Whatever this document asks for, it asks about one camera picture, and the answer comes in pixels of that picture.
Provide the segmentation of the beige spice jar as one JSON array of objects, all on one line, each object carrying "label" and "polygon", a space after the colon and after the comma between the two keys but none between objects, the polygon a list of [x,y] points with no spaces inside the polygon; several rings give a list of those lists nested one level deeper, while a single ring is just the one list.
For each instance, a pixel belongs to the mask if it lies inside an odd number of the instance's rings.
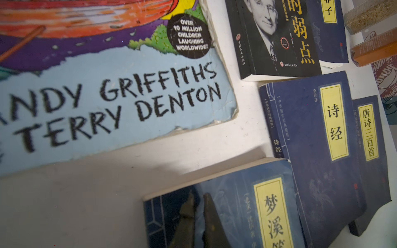
[{"label": "beige spice jar", "polygon": [[396,0],[365,1],[344,15],[344,24],[355,35],[396,13]]}]

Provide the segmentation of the black portrait cover book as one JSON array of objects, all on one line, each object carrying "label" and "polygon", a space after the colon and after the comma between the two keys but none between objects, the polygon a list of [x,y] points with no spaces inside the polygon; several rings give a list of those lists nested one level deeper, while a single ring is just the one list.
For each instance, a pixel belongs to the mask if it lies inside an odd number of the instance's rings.
[{"label": "black portrait cover book", "polygon": [[321,75],[307,1],[226,1],[240,78]]}]

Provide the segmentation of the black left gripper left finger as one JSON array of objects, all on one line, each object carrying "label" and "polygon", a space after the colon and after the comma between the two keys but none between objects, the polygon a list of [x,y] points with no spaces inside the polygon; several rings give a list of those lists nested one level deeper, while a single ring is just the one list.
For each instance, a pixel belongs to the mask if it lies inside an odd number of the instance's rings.
[{"label": "black left gripper left finger", "polygon": [[179,211],[179,223],[170,248],[193,248],[195,235],[195,200],[190,192]]}]

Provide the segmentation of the Treehouse colourful paperback book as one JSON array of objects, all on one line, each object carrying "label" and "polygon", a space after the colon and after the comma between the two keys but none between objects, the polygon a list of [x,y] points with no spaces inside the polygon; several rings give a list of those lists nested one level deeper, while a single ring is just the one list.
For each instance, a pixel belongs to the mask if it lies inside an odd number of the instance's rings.
[{"label": "Treehouse colourful paperback book", "polygon": [[1,175],[234,119],[199,1],[1,1]]}]

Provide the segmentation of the blue book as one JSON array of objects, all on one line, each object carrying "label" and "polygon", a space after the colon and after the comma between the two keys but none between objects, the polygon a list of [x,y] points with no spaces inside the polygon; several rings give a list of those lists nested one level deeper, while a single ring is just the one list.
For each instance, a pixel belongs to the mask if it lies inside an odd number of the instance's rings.
[{"label": "blue book", "polygon": [[353,108],[358,137],[358,163],[367,209],[348,226],[351,234],[359,237],[368,228],[376,212],[391,202],[391,195],[378,97],[355,99]]},{"label": "blue book", "polygon": [[335,69],[348,63],[346,33],[340,0],[307,1],[320,66]]},{"label": "blue book", "polygon": [[148,245],[169,248],[188,194],[194,195],[193,248],[204,248],[204,194],[209,193],[232,248],[303,248],[291,163],[265,158],[205,175],[143,198]]},{"label": "blue book", "polygon": [[366,210],[345,71],[259,88],[275,156],[291,163],[306,246],[327,248]]}]

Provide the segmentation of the orange spice jar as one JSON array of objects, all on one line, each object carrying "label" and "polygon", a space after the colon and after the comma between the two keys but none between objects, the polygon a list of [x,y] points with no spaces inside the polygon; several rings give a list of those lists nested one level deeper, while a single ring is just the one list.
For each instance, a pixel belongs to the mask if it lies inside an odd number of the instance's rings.
[{"label": "orange spice jar", "polygon": [[357,67],[395,56],[397,54],[397,28],[375,36],[351,49],[351,56]]}]

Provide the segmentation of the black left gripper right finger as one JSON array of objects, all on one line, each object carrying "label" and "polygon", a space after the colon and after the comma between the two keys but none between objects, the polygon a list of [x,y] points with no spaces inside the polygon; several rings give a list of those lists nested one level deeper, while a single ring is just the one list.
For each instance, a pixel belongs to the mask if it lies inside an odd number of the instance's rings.
[{"label": "black left gripper right finger", "polygon": [[205,230],[202,236],[205,248],[231,248],[216,210],[215,203],[209,193],[204,196]]}]

